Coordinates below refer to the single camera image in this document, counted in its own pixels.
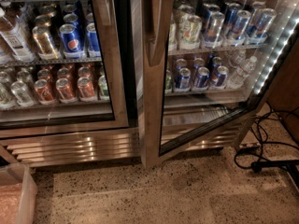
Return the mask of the silver blue energy can right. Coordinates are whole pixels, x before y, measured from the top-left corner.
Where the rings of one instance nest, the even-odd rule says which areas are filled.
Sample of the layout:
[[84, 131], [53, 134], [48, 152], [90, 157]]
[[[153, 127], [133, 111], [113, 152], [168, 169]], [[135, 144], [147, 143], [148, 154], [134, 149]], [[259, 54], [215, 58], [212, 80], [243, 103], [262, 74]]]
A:
[[276, 16], [277, 13], [272, 8], [259, 9], [246, 31], [246, 44], [257, 45], [263, 43]]

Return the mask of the red coke can right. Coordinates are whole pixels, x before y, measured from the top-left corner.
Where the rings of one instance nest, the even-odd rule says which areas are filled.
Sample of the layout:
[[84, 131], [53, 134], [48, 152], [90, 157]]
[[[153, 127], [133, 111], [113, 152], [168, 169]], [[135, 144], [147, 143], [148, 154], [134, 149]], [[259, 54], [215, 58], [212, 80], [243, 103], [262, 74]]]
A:
[[81, 101], [89, 102], [97, 100], [93, 82], [89, 77], [81, 77], [78, 79], [78, 90]]

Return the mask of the stainless steel fridge base grille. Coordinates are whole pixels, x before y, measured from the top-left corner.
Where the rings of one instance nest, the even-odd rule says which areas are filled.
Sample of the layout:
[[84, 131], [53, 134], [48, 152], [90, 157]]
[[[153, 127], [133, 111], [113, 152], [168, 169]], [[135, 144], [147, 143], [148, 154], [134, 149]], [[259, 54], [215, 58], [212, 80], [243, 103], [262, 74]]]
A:
[[253, 117], [244, 117], [214, 130], [168, 126], [161, 145], [147, 146], [141, 144], [137, 128], [13, 138], [1, 142], [1, 155], [32, 167], [139, 157], [150, 168], [184, 151], [236, 147], [252, 122]]

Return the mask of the blue pepsi can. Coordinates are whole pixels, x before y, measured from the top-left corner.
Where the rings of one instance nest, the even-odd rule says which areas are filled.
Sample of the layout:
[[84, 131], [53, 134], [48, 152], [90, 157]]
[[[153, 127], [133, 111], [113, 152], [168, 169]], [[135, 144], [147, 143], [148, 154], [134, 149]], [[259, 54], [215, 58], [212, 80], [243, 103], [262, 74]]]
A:
[[190, 88], [191, 71], [188, 68], [181, 68], [178, 71], [177, 81], [175, 83], [176, 90], [188, 90]]
[[60, 38], [64, 45], [64, 55], [67, 58], [82, 58], [84, 56], [84, 40], [80, 31], [70, 23], [59, 29]]

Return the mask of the green sprite can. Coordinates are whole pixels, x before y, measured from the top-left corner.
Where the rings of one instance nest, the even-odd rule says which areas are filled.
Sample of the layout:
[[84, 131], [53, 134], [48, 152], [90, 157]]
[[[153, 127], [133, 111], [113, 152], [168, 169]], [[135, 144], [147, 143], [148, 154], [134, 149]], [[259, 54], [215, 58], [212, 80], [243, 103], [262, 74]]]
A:
[[169, 93], [172, 91], [172, 73], [170, 70], [166, 70], [166, 75], [165, 75], [165, 93]]

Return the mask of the translucent plastic bin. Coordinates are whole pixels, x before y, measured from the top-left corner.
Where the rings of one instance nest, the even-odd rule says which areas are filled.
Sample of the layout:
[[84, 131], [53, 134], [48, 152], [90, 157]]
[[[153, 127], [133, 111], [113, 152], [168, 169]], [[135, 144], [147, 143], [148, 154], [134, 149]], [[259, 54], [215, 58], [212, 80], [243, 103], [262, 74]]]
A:
[[0, 224], [33, 224], [37, 185], [27, 164], [0, 168]]

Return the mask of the red coke can middle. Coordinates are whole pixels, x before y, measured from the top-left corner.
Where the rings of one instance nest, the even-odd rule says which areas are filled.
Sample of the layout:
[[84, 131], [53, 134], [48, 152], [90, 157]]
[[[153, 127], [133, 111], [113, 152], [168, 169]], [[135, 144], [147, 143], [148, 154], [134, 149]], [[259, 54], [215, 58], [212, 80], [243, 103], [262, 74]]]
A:
[[75, 103], [78, 100], [72, 85], [67, 78], [59, 78], [56, 81], [56, 90], [59, 93], [59, 98], [62, 103]]

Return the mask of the red coke can left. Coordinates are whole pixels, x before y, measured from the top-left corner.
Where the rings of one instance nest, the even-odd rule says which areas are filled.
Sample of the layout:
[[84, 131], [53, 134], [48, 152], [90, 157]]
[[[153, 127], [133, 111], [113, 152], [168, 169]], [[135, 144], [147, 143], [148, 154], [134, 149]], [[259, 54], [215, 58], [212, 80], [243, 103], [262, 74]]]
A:
[[39, 79], [36, 81], [34, 88], [38, 96], [38, 101], [42, 105], [50, 105], [57, 102], [54, 91], [46, 79]]

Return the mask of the silver blue energy can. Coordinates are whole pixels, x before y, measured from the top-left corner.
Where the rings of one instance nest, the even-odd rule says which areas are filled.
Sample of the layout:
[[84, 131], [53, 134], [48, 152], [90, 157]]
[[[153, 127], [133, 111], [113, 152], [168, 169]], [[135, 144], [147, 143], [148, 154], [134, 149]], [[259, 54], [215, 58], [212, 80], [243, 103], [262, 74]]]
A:
[[259, 9], [246, 31], [246, 44], [257, 45], [263, 43], [276, 16], [277, 13], [272, 8]]
[[211, 15], [203, 37], [205, 48], [215, 48], [217, 46], [224, 20], [225, 16], [221, 12], [214, 12]]

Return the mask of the blue pepsi can front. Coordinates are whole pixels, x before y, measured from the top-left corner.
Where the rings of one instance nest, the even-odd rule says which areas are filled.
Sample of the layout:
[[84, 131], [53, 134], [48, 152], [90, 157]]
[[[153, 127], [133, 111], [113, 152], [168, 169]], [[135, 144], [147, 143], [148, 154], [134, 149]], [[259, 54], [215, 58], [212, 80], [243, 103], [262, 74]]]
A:
[[82, 58], [84, 56], [84, 40], [80, 31], [70, 23], [59, 29], [60, 38], [64, 45], [64, 55], [67, 58]]

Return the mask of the red coke can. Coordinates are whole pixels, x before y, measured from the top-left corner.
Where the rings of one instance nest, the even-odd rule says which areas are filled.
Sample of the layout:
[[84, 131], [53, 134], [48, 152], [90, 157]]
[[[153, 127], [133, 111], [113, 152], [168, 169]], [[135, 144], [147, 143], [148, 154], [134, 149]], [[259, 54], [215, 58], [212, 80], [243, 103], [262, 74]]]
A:
[[39, 79], [36, 81], [34, 88], [38, 96], [38, 101], [42, 105], [50, 105], [57, 102], [54, 91], [46, 79]]
[[78, 90], [81, 101], [89, 102], [97, 100], [93, 82], [89, 77], [81, 77], [78, 79]]
[[78, 100], [72, 85], [67, 78], [59, 78], [56, 81], [56, 90], [59, 93], [59, 98], [62, 103], [75, 103]]

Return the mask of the clear water bottle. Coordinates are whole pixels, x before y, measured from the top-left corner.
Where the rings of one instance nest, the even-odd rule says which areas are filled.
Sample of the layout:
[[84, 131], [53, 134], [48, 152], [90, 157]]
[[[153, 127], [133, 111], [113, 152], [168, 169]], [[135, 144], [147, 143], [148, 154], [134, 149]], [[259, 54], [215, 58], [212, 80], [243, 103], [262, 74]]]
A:
[[247, 77], [255, 69], [256, 63], [256, 56], [251, 56], [250, 58], [242, 61], [229, 77], [227, 87], [229, 89], [241, 88]]

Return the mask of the blue pepsi can lower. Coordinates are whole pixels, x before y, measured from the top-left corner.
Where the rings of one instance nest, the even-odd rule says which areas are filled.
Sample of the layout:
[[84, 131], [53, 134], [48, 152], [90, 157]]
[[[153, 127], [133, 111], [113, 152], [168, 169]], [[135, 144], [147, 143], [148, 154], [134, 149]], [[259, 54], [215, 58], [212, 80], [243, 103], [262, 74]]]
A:
[[191, 71], [188, 68], [181, 68], [178, 71], [177, 81], [175, 83], [176, 90], [188, 90], [190, 88]]

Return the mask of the fridge glass door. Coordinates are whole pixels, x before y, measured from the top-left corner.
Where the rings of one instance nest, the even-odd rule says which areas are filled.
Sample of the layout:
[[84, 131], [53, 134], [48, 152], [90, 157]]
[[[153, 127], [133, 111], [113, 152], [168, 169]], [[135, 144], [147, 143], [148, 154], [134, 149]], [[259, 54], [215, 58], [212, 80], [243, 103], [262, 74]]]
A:
[[[214, 130], [232, 120], [253, 117], [262, 107], [283, 63], [298, 44], [299, 0], [130, 0], [135, 52], [136, 96], [141, 144], [161, 145], [168, 126], [193, 124]], [[267, 38], [247, 45], [246, 31], [262, 8], [276, 11]], [[204, 32], [214, 12], [225, 16], [219, 42], [205, 48]], [[189, 15], [202, 20], [197, 49], [180, 49]], [[168, 50], [170, 22], [177, 26], [177, 48]], [[239, 89], [227, 82], [238, 65], [257, 57], [255, 69]], [[190, 88], [176, 90], [178, 71], [191, 71]], [[172, 91], [165, 93], [166, 70]]]
[[[1, 8], [15, 18], [28, 34], [35, 59], [17, 61], [1, 36], [0, 139], [25, 138], [64, 133], [90, 133], [119, 128], [127, 123], [121, 71], [121, 54], [113, 0], [0, 0]], [[84, 56], [67, 58], [59, 29], [73, 24], [84, 40]], [[42, 60], [33, 39], [36, 26], [47, 26], [60, 51], [57, 60]], [[96, 101], [81, 101], [78, 79], [89, 77]], [[74, 103], [60, 101], [56, 81], [67, 78], [77, 96]], [[46, 79], [57, 102], [42, 105], [34, 85]], [[11, 84], [22, 81], [36, 99], [32, 106], [20, 106]]]

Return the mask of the gold soda can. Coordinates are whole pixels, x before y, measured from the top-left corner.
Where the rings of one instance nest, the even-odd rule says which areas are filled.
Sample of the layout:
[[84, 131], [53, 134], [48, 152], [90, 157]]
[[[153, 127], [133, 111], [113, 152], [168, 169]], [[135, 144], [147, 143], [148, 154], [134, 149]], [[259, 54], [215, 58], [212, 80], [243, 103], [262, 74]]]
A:
[[60, 51], [47, 26], [36, 26], [32, 33], [38, 47], [38, 55], [42, 60], [57, 60], [61, 58]]

